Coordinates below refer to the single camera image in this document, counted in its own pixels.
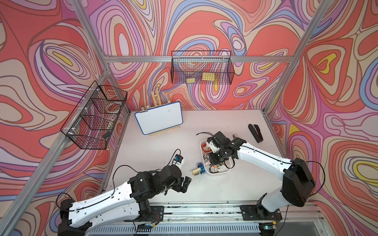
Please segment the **white pink kids watch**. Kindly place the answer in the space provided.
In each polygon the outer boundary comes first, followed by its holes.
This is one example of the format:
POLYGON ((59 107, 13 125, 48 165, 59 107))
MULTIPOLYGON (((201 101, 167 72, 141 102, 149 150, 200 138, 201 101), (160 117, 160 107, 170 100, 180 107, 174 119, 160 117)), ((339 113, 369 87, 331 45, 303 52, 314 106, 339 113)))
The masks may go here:
POLYGON ((203 161, 204 161, 204 164, 205 165, 211 165, 211 160, 210 160, 210 156, 204 156, 203 157, 203 161))

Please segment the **white orange kids watch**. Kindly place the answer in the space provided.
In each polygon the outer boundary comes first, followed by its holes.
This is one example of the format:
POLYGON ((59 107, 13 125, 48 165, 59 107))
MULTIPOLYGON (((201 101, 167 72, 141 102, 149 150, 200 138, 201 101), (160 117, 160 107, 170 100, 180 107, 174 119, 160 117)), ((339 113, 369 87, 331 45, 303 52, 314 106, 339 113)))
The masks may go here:
POLYGON ((215 174, 220 171, 220 167, 218 165, 213 165, 209 168, 210 173, 215 174))

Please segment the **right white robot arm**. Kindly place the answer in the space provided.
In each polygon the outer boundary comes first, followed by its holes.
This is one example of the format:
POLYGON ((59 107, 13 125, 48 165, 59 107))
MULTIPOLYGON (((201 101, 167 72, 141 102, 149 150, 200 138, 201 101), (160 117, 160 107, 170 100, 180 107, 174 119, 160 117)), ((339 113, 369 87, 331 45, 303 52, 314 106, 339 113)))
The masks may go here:
POLYGON ((303 207, 315 189, 307 162, 300 158, 290 160, 270 154, 239 137, 230 140, 220 131, 207 138, 206 145, 211 150, 208 156, 213 165, 242 160, 268 171, 282 182, 281 187, 265 193, 255 204, 254 213, 259 219, 266 220, 268 214, 283 206, 303 207))

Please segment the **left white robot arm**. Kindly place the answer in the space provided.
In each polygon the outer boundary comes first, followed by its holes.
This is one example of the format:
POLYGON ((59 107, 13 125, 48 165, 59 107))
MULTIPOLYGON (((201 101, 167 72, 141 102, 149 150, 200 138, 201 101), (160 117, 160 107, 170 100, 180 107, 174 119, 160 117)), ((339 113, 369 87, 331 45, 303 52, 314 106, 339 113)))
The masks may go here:
POLYGON ((126 222, 160 222, 163 210, 154 210, 149 200, 169 190, 186 193, 192 179, 183 177, 180 165, 168 165, 160 171, 137 173, 128 182, 96 197, 61 202, 59 236, 84 236, 100 226, 126 222))

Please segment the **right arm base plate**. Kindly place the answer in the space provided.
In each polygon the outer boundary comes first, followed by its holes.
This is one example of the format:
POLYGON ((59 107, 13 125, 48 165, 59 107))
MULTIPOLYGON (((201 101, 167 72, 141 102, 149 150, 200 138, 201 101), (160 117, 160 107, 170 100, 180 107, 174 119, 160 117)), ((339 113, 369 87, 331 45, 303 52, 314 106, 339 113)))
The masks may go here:
POLYGON ((262 206, 241 205, 240 210, 244 221, 279 222, 283 219, 282 214, 278 209, 274 212, 269 212, 262 206))

